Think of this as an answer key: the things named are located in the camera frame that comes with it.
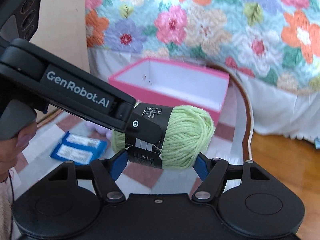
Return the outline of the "person's left hand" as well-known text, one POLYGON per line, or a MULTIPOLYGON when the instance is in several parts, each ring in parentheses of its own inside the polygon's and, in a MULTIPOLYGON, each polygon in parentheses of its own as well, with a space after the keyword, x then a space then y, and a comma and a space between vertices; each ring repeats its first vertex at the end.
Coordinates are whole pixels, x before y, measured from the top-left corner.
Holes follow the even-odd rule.
POLYGON ((17 156, 28 146, 37 131, 37 123, 34 121, 22 129, 12 139, 1 141, 0 148, 0 174, 1 182, 9 176, 9 170, 16 166, 17 156))

